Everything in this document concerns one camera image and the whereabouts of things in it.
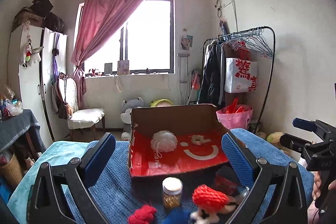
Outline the person right hand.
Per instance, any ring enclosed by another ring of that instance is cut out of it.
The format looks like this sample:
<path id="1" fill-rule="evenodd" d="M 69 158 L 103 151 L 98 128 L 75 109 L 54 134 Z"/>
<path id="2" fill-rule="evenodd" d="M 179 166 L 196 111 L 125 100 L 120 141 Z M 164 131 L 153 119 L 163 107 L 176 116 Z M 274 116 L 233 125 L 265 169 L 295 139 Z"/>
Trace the person right hand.
<path id="1" fill-rule="evenodd" d="M 313 185 L 313 191 L 312 191 L 312 198 L 315 201 L 320 195 L 321 195 L 321 187 L 322 180 L 320 176 L 320 172 L 314 173 L 314 185 Z M 336 188 L 336 180 L 332 181 L 329 184 L 328 190 L 333 190 Z"/>

